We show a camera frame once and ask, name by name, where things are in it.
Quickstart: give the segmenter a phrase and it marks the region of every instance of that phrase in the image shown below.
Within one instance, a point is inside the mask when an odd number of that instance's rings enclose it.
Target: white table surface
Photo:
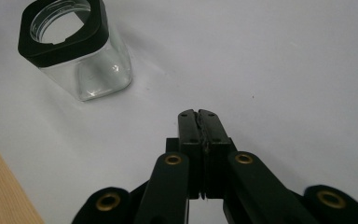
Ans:
[[[86,103],[18,53],[31,2],[0,0],[0,153],[46,223],[144,183],[190,108],[216,113],[287,188],[358,201],[358,1],[105,0],[133,82]],[[227,223],[222,202],[191,202],[189,223]]]

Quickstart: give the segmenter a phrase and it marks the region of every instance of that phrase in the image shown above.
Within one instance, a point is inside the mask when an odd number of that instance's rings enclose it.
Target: jar lid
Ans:
[[[76,33],[58,44],[40,43],[35,40],[31,35],[34,19],[45,7],[52,4],[54,6],[56,3],[58,5],[60,2],[62,1],[37,0],[22,13],[19,53],[37,67],[50,67],[88,55],[102,48],[109,37],[103,1],[72,0],[70,2],[73,4],[87,2],[89,5],[88,17],[82,17],[82,15],[85,15],[84,12],[76,13],[79,19],[84,22],[84,25]]]

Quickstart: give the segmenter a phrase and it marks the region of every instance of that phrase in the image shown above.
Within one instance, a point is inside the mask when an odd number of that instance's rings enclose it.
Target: brass ring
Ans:
[[[171,155],[165,158],[165,163],[169,165],[177,165],[181,162],[182,162],[182,158],[180,156]]]
[[[319,201],[321,201],[325,205],[332,207],[332,208],[341,209],[347,205],[345,203],[345,200],[341,196],[339,196],[335,192],[332,192],[329,190],[321,190],[316,195],[318,196]],[[335,198],[337,201],[332,202],[332,201],[326,199],[325,196],[331,196],[331,197]]]
[[[242,164],[250,164],[253,162],[252,157],[249,155],[246,155],[244,153],[238,154],[237,156],[235,156],[235,160]]]
[[[112,202],[104,202],[104,200],[109,199]],[[120,204],[120,196],[115,192],[105,193],[101,198],[98,199],[95,206],[98,210],[102,212],[110,211],[116,208]]]

